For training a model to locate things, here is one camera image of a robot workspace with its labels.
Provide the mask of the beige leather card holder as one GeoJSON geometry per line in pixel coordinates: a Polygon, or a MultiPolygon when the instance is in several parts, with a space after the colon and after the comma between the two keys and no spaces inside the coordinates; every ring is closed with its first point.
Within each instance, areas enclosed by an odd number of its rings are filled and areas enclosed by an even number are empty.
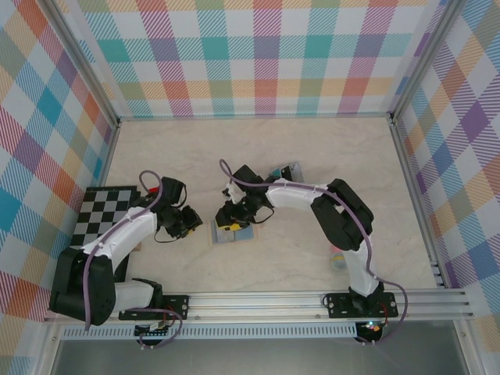
{"type": "Polygon", "coordinates": [[[253,226],[236,231],[224,230],[218,228],[215,220],[212,220],[210,224],[210,233],[213,245],[233,244],[256,239],[255,228],[253,226]]]}

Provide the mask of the clear plastic box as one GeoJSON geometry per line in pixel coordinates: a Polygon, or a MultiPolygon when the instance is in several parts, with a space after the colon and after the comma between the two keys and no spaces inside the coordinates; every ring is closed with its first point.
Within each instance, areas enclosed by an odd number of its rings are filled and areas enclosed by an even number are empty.
{"type": "Polygon", "coordinates": [[[276,169],[281,170],[281,178],[284,178],[285,180],[289,180],[296,183],[304,182],[304,177],[302,175],[302,168],[300,167],[299,162],[290,162],[288,164],[278,166],[275,169],[273,169],[270,172],[270,174],[276,169]]]}

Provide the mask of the black grey checkerboard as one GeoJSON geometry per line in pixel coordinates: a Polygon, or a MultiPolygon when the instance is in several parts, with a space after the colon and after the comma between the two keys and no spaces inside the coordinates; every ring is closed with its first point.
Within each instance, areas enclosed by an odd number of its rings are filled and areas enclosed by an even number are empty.
{"type": "Polygon", "coordinates": [[[92,242],[123,218],[140,196],[137,186],[88,187],[80,207],[70,247],[92,242]]]}

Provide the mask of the pink toy microphone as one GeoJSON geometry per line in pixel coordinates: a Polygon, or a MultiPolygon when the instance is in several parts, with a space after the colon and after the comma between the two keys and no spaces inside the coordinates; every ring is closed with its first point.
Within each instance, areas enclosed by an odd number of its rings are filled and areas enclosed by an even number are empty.
{"type": "Polygon", "coordinates": [[[331,246],[330,264],[334,270],[344,270],[347,268],[344,252],[333,245],[331,246]]]}

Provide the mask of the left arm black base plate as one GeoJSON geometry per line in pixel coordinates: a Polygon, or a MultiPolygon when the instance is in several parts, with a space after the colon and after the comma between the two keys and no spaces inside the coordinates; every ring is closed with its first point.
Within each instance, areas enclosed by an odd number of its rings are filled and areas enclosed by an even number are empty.
{"type": "MultiPolygon", "coordinates": [[[[147,309],[168,309],[174,311],[181,316],[182,319],[188,317],[188,307],[189,307],[189,296],[188,295],[163,295],[156,301],[151,302],[147,309]]],[[[176,319],[175,316],[171,314],[166,314],[164,312],[146,312],[146,311],[130,311],[126,310],[119,313],[119,320],[136,320],[136,321],[146,321],[146,320],[158,320],[167,321],[176,319]]]]}

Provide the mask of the aluminium mounting rail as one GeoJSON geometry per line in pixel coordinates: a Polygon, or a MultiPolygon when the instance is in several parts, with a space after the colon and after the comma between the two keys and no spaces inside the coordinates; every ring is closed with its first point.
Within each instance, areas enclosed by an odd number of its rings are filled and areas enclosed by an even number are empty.
{"type": "Polygon", "coordinates": [[[408,290],[404,297],[392,290],[394,301],[379,309],[378,314],[354,317],[344,309],[340,316],[330,318],[337,309],[336,302],[325,291],[268,291],[268,292],[200,292],[191,293],[182,303],[187,323],[298,323],[328,321],[365,322],[381,321],[391,308],[398,315],[388,320],[434,321],[470,320],[473,309],[461,289],[408,290]]]}

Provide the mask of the left aluminium floor rail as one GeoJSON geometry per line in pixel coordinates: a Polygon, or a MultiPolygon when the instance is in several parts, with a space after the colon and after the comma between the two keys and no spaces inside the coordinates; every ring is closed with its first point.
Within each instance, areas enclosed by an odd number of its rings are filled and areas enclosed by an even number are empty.
{"type": "Polygon", "coordinates": [[[99,187],[105,186],[107,177],[109,175],[109,170],[113,161],[114,152],[116,150],[116,145],[120,136],[120,131],[121,127],[120,123],[118,123],[118,125],[116,126],[115,130],[112,133],[109,149],[105,155],[104,163],[102,164],[101,172],[99,174],[99,179],[97,182],[97,185],[99,187]]]}

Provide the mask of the aluminium floor rail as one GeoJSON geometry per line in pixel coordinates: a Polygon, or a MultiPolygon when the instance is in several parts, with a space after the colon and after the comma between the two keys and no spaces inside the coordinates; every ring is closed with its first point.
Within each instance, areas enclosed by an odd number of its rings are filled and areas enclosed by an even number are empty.
{"type": "Polygon", "coordinates": [[[109,170],[113,161],[114,152],[116,150],[116,145],[120,136],[120,131],[121,127],[120,123],[118,123],[118,125],[116,126],[115,130],[112,133],[109,149],[105,155],[104,163],[102,164],[101,172],[99,174],[99,179],[97,182],[97,185],[99,187],[105,186],[107,177],[109,175],[109,170]]]}
{"type": "Polygon", "coordinates": [[[398,126],[394,120],[389,117],[387,119],[391,138],[395,146],[398,160],[402,168],[409,196],[412,202],[412,207],[416,215],[416,220],[420,228],[420,233],[423,238],[423,243],[430,261],[430,268],[433,272],[434,279],[438,288],[447,288],[447,277],[441,270],[441,259],[438,253],[434,235],[431,233],[430,224],[424,212],[423,200],[420,194],[419,186],[415,176],[413,175],[410,160],[402,142],[402,137],[399,133],[398,126]]]}

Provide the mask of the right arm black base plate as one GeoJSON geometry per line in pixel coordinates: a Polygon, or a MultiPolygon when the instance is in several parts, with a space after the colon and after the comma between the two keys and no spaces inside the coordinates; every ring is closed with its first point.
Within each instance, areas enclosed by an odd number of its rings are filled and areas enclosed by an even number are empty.
{"type": "Polygon", "coordinates": [[[354,293],[329,293],[323,299],[328,316],[334,318],[395,318],[398,307],[393,293],[383,292],[375,297],[354,293]]]}

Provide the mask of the right aluminium floor rail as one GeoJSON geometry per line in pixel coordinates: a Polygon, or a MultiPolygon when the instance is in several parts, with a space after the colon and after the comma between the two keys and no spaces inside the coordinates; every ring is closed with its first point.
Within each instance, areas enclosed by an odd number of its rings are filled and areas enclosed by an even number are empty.
{"type": "Polygon", "coordinates": [[[420,233],[423,238],[423,243],[430,261],[430,268],[433,272],[434,279],[438,288],[447,288],[447,277],[441,270],[441,259],[438,253],[434,235],[431,233],[430,224],[424,212],[423,200],[420,194],[419,186],[415,176],[413,175],[410,160],[402,142],[402,137],[399,133],[398,126],[394,120],[389,117],[387,119],[391,138],[395,146],[398,160],[402,168],[409,196],[412,202],[412,207],[416,215],[416,220],[420,228],[420,233]]]}

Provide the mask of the left aluminium frame post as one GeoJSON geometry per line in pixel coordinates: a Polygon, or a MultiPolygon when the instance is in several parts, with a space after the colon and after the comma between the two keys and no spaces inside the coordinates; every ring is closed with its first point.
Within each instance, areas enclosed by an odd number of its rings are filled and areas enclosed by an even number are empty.
{"type": "Polygon", "coordinates": [[[66,48],[69,57],[72,59],[75,67],[83,77],[90,92],[94,95],[100,110],[104,113],[105,118],[115,127],[120,125],[119,117],[116,115],[114,108],[107,94],[102,88],[97,76],[95,75],[91,64],[84,54],[78,40],[74,37],[72,30],[67,24],[62,12],[56,5],[55,0],[37,0],[44,14],[47,16],[50,24],[54,27],[55,32],[59,36],[63,46],[66,48]]]}

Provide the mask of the aluminium frame post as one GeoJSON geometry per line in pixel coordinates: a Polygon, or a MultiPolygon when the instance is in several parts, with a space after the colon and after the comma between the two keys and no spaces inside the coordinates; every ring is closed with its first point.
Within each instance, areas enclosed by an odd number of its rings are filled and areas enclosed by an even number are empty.
{"type": "Polygon", "coordinates": [[[430,68],[444,44],[447,35],[452,29],[455,20],[462,12],[467,0],[449,0],[441,17],[438,19],[433,33],[429,36],[428,42],[423,46],[422,55],[419,57],[412,75],[407,80],[395,108],[391,111],[391,124],[394,126],[402,118],[402,114],[410,104],[426,72],[430,68]]]}
{"type": "Polygon", "coordinates": [[[75,67],[83,77],[90,92],[94,95],[100,110],[104,113],[105,118],[115,127],[120,125],[119,117],[116,115],[114,108],[107,94],[102,88],[97,76],[95,75],[91,64],[84,54],[78,40],[74,37],[72,30],[67,24],[62,12],[56,5],[55,0],[37,0],[44,14],[47,16],[50,24],[54,27],[55,32],[59,36],[63,46],[66,48],[69,57],[72,59],[75,67]]]}

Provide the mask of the right aluminium frame post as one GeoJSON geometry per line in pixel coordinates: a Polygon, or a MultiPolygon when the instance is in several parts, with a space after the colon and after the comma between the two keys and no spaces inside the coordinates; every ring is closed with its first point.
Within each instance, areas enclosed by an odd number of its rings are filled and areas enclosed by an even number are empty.
{"type": "Polygon", "coordinates": [[[391,124],[394,126],[402,118],[402,114],[410,104],[426,72],[430,68],[444,44],[447,35],[452,29],[455,20],[462,12],[467,0],[449,0],[441,17],[438,19],[433,33],[429,36],[428,42],[423,46],[422,55],[419,57],[412,75],[407,80],[395,108],[391,111],[391,124]]]}

